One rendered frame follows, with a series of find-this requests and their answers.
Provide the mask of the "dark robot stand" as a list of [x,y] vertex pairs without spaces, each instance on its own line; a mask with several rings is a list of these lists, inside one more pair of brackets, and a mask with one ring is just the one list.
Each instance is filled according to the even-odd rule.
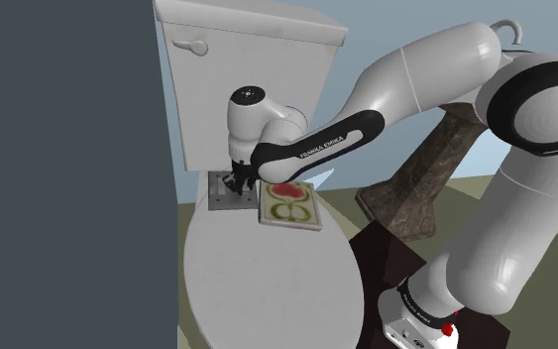
[[[370,223],[350,240],[364,291],[364,320],[356,349],[399,349],[383,334],[378,297],[396,287],[425,261],[384,226]],[[510,331],[490,315],[458,311],[458,349],[506,349]]]

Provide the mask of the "curved grey faucet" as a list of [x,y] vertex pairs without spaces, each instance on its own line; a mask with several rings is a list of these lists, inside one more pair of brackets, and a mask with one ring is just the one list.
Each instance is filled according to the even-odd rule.
[[521,25],[517,21],[509,20],[509,19],[503,19],[503,20],[499,20],[499,21],[490,25],[490,28],[494,32],[497,32],[499,29],[501,29],[503,27],[508,27],[508,28],[512,29],[512,31],[513,31],[512,44],[513,45],[521,45],[522,44],[523,31],[522,31]]

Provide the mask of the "grey square metal plate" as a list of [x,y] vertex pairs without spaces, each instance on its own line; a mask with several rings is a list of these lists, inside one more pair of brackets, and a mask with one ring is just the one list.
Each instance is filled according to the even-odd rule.
[[254,184],[252,188],[243,186],[242,194],[232,191],[223,181],[230,172],[208,173],[208,209],[212,210],[238,210],[257,209],[259,207],[258,189]]

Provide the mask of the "white toilet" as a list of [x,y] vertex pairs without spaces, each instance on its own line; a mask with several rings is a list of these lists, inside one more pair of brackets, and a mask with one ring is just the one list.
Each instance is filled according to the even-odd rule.
[[208,209],[208,173],[244,163],[267,122],[310,124],[347,30],[272,0],[154,0],[167,47],[185,168],[199,175],[183,247],[191,313],[209,349],[356,349],[361,275],[341,227],[259,222]]

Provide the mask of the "brown stone pedestal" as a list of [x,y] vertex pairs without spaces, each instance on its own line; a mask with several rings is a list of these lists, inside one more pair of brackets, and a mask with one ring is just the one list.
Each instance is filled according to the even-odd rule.
[[403,242],[436,234],[433,202],[475,141],[487,130],[472,104],[440,107],[445,115],[387,180],[361,187],[355,199],[366,217]]

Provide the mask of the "tile with red flower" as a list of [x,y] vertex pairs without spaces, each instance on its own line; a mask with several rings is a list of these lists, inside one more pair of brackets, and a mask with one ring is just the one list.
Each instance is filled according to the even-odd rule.
[[308,182],[260,182],[259,222],[320,231],[323,227],[314,186]]

